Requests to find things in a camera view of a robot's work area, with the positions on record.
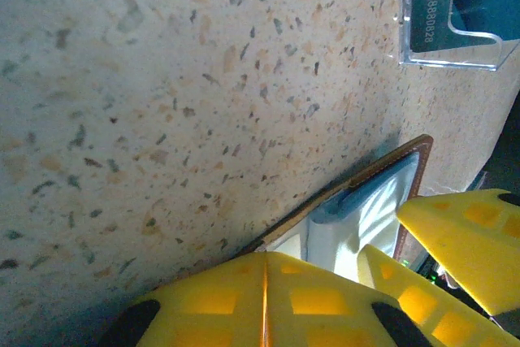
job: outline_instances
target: yellow robot part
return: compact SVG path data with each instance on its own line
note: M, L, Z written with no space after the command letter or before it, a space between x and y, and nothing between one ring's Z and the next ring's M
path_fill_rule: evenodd
M418 197L401 223L490 314L520 308L520 207L504 190Z
M129 308L139 347L431 347L398 302L284 254L256 253L159 288ZM140 331L139 324L145 323ZM130 340L117 332L113 340Z
M427 279L366 245L357 256L359 281L396 298L402 310L448 347L520 347L520 341Z

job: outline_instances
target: granite countertop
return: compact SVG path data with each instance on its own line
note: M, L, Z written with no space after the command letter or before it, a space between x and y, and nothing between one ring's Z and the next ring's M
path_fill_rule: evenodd
M95 338L100 316L423 132L422 193L464 189L520 56L496 73L401 67L398 8L2 0L0 344Z

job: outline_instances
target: speckled stone surface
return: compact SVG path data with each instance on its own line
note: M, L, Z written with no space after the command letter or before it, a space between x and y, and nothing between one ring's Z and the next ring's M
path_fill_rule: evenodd
M0 343L98 337L427 132L464 189L520 88L397 64L397 0L0 0Z

